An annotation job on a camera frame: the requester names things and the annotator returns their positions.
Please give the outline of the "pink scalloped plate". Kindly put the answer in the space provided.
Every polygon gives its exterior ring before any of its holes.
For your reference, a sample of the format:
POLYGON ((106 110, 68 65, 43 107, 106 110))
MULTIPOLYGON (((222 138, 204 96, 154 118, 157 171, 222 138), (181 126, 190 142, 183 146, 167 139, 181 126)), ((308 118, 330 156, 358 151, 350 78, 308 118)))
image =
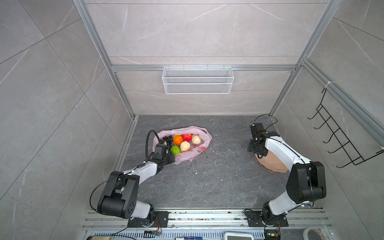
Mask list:
POLYGON ((286 165, 272 151, 268 151, 266 156, 255 154, 255 157, 260 164, 271 171, 279 173, 288 171, 286 165))

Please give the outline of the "pink plastic bag fruit print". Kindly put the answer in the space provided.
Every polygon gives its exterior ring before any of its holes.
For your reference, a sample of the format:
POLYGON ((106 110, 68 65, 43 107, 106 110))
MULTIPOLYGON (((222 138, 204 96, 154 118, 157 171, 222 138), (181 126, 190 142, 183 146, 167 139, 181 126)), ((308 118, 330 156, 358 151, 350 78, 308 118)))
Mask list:
POLYGON ((171 145, 171 157, 175 158, 175 165, 185 161, 191 162, 205 151, 212 141, 212 136, 207 129, 195 126, 161 131, 158 136, 160 140, 171 145))

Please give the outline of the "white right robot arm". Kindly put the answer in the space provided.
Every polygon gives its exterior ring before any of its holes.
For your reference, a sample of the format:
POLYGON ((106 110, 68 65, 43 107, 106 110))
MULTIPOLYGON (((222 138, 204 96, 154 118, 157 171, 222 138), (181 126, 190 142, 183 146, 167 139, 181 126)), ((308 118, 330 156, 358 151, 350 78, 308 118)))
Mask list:
POLYGON ((279 219, 300 205, 315 202, 327 195, 325 167, 313 162, 286 144, 276 132, 253 133, 249 151, 261 160, 268 153, 274 154, 290 172, 286 191, 276 199, 266 202, 261 219, 266 226, 273 226, 279 219))

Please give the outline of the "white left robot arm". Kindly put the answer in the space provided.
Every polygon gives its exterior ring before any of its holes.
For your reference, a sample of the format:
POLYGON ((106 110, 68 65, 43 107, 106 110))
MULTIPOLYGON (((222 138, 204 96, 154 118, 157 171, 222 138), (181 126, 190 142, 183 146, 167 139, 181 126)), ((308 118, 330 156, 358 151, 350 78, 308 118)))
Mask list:
POLYGON ((153 205, 138 200, 139 186, 157 175, 165 165, 174 163, 175 158, 165 144, 157 144, 148 158, 131 170, 110 174, 98 201, 98 213, 122 219, 136 218, 147 225, 154 221, 153 205))

